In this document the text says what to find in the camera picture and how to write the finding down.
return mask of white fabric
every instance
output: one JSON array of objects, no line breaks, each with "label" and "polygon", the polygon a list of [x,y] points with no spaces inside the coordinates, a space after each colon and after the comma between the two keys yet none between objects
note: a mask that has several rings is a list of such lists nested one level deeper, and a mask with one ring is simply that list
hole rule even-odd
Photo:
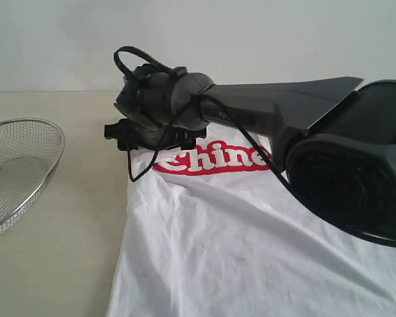
[{"label": "white fabric", "polygon": [[[208,134],[202,147],[250,147],[227,127]],[[127,211],[109,317],[396,316],[396,249],[318,219],[269,171],[153,169],[129,185]]]}]

